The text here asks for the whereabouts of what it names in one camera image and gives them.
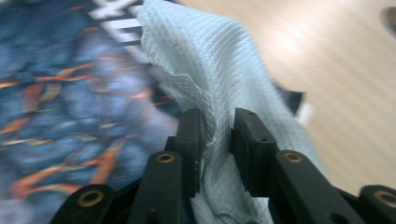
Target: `screw hole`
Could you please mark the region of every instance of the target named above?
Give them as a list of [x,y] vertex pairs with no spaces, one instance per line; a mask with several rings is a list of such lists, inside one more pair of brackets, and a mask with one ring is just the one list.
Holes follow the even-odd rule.
[[337,214],[337,213],[331,213],[330,214],[330,220],[334,224],[348,224],[347,219],[345,217],[343,217],[342,215]]
[[170,156],[162,156],[162,157],[160,158],[161,161],[169,161],[170,159],[171,159]]

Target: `light wood surface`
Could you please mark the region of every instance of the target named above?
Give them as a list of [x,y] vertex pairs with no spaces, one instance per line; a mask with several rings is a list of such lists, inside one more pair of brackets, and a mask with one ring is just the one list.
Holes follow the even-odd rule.
[[396,1],[182,2],[244,23],[270,75],[306,91],[305,127],[336,187],[396,189],[396,35],[382,20]]

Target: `microfiber cloth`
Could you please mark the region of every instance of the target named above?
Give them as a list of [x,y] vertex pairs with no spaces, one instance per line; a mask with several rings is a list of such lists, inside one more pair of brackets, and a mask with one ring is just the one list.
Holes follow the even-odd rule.
[[161,88],[183,111],[199,108],[205,116],[201,192],[191,199],[196,221],[272,223],[267,199],[245,192],[229,152],[235,108],[257,113],[280,149],[302,152],[323,169],[247,31],[235,20],[160,0],[147,0],[138,19],[143,49],[164,72]]

